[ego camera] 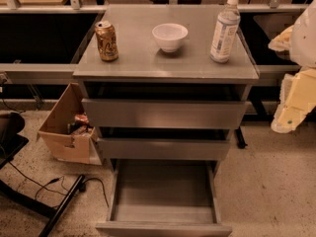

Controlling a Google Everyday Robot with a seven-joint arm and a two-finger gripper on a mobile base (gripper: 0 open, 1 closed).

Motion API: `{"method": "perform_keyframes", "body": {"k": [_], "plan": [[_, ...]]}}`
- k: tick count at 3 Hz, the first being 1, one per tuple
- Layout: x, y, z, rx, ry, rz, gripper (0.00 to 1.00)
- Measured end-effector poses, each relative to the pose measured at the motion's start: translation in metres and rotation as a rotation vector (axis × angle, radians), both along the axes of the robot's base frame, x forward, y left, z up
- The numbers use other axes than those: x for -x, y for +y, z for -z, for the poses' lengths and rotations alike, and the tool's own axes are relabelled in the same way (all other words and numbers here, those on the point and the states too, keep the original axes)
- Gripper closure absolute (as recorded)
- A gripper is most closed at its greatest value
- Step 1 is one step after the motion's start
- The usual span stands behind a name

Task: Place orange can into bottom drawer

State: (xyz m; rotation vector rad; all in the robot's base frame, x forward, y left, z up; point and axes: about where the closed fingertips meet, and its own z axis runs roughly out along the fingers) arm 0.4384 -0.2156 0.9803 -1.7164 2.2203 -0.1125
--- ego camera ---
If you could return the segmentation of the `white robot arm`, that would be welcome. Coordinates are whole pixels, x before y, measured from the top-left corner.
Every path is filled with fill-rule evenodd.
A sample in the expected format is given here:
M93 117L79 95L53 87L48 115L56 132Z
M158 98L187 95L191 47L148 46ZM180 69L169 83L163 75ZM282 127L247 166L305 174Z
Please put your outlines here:
M269 49L287 50L290 60L300 66L295 75L284 76L271 124L273 131L288 133L296 130L316 107L316 0L292 26L271 40Z

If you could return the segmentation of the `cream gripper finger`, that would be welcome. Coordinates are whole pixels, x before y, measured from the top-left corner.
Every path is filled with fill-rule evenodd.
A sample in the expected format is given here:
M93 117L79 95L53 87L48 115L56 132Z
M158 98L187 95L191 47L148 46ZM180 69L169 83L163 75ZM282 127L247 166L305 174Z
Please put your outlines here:
M286 74L271 129L277 133L294 131L315 107L316 70L302 67L295 75Z
M290 49L290 37L293 26L286 28L278 36L270 41L268 48L274 51L286 51Z

